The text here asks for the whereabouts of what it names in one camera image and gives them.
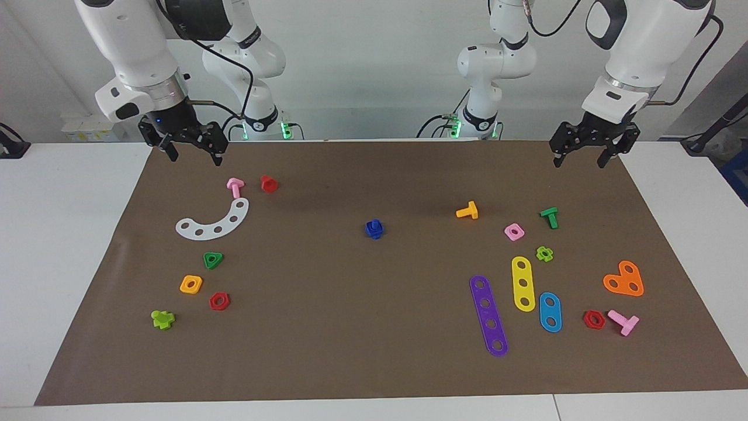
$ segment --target plastic toy part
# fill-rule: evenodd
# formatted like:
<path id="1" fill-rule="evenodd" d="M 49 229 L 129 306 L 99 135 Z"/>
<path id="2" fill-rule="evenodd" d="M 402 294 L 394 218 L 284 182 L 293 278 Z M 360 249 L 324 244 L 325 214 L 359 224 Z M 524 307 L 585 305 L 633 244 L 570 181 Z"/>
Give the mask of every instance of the plastic toy part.
<path id="1" fill-rule="evenodd" d="M 470 291 L 473 293 L 475 310 L 478 312 L 480 329 L 483 331 L 485 349 L 494 357 L 502 357 L 509 352 L 504 328 L 499 311 L 491 293 L 491 284 L 483 276 L 473 276 L 470 280 Z"/>
<path id="2" fill-rule="evenodd" d="M 584 313 L 584 324 L 590 329 L 600 330 L 605 327 L 605 317 L 597 310 Z"/>
<path id="3" fill-rule="evenodd" d="M 208 252 L 203 255 L 203 263 L 207 270 L 215 269 L 224 260 L 223 253 Z"/>
<path id="4" fill-rule="evenodd" d="M 200 291 L 201 286 L 203 286 L 203 278 L 194 275 L 187 275 L 185 276 L 185 279 L 182 279 L 180 291 L 185 294 L 197 294 Z"/>
<path id="5" fill-rule="evenodd" d="M 231 190 L 231 194 L 233 195 L 234 199 L 242 197 L 242 194 L 239 193 L 239 189 L 241 189 L 243 186 L 244 181 L 239 180 L 238 178 L 229 178 L 229 182 L 226 183 L 226 188 Z"/>
<path id="6" fill-rule="evenodd" d="M 623 336 L 628 336 L 629 333 L 634 329 L 634 326 L 639 323 L 639 318 L 637 316 L 631 316 L 631 318 L 625 318 L 620 313 L 618 313 L 616 310 L 610 310 L 608 312 L 608 317 L 613 319 L 617 324 L 620 324 L 621 334 Z"/>
<path id="7" fill-rule="evenodd" d="M 229 299 L 229 294 L 226 294 L 225 292 L 216 292 L 212 297 L 210 297 L 210 308 L 215 311 L 221 312 L 225 310 L 229 304 L 231 304 L 231 299 Z"/>
<path id="8" fill-rule="evenodd" d="M 540 213 L 540 216 L 548 218 L 548 223 L 551 224 L 551 229 L 558 229 L 559 223 L 556 219 L 556 214 L 559 213 L 558 208 L 548 208 Z"/>
<path id="9" fill-rule="evenodd" d="M 381 224 L 379 219 L 373 219 L 367 222 L 365 230 L 369 237 L 378 240 L 384 234 L 384 225 Z"/>
<path id="10" fill-rule="evenodd" d="M 537 254 L 538 260 L 540 261 L 544 261 L 545 263 L 548 263 L 549 261 L 554 259 L 554 251 L 545 246 L 538 247 L 537 251 L 538 251 L 538 254 Z"/>
<path id="11" fill-rule="evenodd" d="M 558 333 L 563 327 L 561 300 L 552 292 L 540 295 L 540 325 L 551 333 Z"/>
<path id="12" fill-rule="evenodd" d="M 174 314 L 170 312 L 160 312 L 159 310 L 154 310 L 150 313 L 150 318 L 153 319 L 153 327 L 158 327 L 161 330 L 171 329 L 171 324 L 177 319 L 174 317 Z"/>
<path id="13" fill-rule="evenodd" d="M 605 288 L 615 294 L 631 295 L 641 297 L 644 295 L 644 282 L 639 268 L 628 260 L 618 265 L 620 275 L 606 275 L 603 278 Z"/>
<path id="14" fill-rule="evenodd" d="M 467 208 L 457 211 L 458 218 L 465 218 L 466 216 L 469 216 L 473 219 L 478 219 L 478 208 L 476 207 L 475 202 L 473 202 L 472 200 L 467 203 Z"/>
<path id="15" fill-rule="evenodd" d="M 515 306 L 523 312 L 532 312 L 535 309 L 533 267 L 530 261 L 522 256 L 517 256 L 512 260 L 512 284 L 514 285 Z"/>
<path id="16" fill-rule="evenodd" d="M 260 186 L 265 193 L 273 193 L 275 190 L 278 190 L 278 182 L 269 175 L 260 177 Z"/>
<path id="17" fill-rule="evenodd" d="M 504 234 L 512 241 L 517 241 L 524 237 L 524 230 L 518 224 L 511 224 L 504 229 Z"/>
<path id="18" fill-rule="evenodd" d="M 221 238 L 235 230 L 249 212 L 249 201 L 240 197 L 231 202 L 229 213 L 220 221 L 210 224 L 198 224 L 192 218 L 177 222 L 177 233 L 188 240 L 208 241 Z"/>

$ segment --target white table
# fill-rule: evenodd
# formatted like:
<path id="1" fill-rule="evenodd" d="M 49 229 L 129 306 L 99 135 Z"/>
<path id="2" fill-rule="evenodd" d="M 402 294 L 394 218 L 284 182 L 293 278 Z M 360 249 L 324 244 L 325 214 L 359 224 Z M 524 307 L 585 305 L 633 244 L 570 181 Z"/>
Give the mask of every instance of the white table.
<path id="1" fill-rule="evenodd" d="M 0 161 L 0 420 L 748 417 L 748 391 L 28 408 L 149 152 L 139 144 L 34 145 L 22 160 Z M 623 159 L 735 356 L 748 369 L 748 258 L 741 255 L 748 249 L 748 209 L 708 160 L 688 157 L 677 144 L 641 143 Z"/>

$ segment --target yellow plate with holes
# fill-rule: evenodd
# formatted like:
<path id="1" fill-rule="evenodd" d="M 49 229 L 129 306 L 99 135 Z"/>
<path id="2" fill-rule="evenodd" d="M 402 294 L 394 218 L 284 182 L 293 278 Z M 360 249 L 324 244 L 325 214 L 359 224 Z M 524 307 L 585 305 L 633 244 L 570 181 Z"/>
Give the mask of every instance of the yellow plate with holes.
<path id="1" fill-rule="evenodd" d="M 515 306 L 523 312 L 532 312 L 535 309 L 533 266 L 522 256 L 512 259 L 512 284 L 514 285 Z"/>

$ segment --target pink nut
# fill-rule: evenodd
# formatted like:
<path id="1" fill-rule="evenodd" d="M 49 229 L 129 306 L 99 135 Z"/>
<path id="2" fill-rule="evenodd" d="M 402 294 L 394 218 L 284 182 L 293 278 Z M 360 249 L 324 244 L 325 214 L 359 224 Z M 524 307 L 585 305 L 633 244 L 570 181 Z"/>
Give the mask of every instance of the pink nut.
<path id="1" fill-rule="evenodd" d="M 634 326 L 639 323 L 639 318 L 637 316 L 631 316 L 631 318 L 625 318 L 620 313 L 618 313 L 616 310 L 610 310 L 608 312 L 608 317 L 613 319 L 617 324 L 620 324 L 623 329 L 621 329 L 621 334 L 623 336 L 628 336 L 629 333 L 634 329 Z"/>
<path id="2" fill-rule="evenodd" d="M 242 195 L 239 194 L 239 189 L 243 186 L 244 181 L 239 180 L 238 178 L 229 178 L 229 182 L 226 183 L 226 188 L 231 190 L 231 194 L 233 194 L 235 199 L 242 197 Z"/>
<path id="3" fill-rule="evenodd" d="M 524 230 L 517 224 L 511 224 L 504 229 L 504 234 L 506 234 L 506 236 L 509 237 L 510 240 L 517 241 L 520 238 L 524 237 Z"/>

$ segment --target green triangle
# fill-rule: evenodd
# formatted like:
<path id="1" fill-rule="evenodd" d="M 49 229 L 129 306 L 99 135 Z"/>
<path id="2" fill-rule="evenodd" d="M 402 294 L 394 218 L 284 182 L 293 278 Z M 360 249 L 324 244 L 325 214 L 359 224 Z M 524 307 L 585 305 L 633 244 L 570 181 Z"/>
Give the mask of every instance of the green triangle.
<path id="1" fill-rule="evenodd" d="M 224 255 L 222 253 L 209 252 L 203 255 L 203 262 L 208 270 L 215 269 L 223 260 Z"/>

